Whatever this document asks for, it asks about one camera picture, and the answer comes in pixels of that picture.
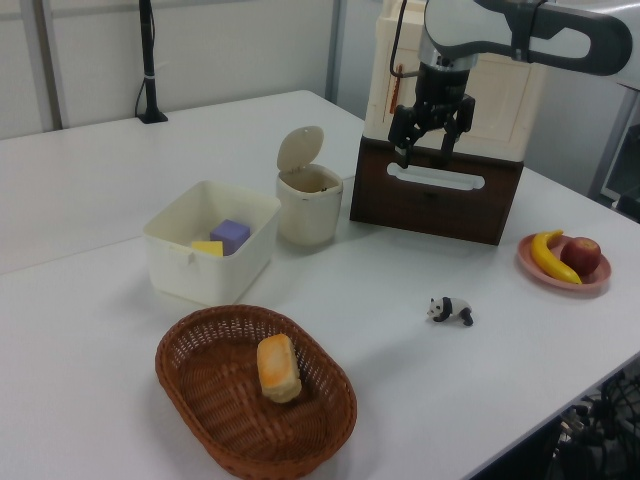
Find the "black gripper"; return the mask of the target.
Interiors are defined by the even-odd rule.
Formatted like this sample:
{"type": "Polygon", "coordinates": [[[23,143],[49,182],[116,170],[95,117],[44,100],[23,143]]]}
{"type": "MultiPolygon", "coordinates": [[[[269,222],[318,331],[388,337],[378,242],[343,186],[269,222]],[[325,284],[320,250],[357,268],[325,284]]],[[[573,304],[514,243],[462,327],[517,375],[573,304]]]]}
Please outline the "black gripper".
{"type": "Polygon", "coordinates": [[[402,169],[409,166],[415,143],[426,133],[425,114],[433,108],[455,112],[446,117],[441,145],[441,163],[451,159],[461,134],[472,127],[476,102],[466,94],[469,74],[469,70],[454,71],[420,63],[415,103],[412,107],[396,107],[388,134],[402,169]]]}

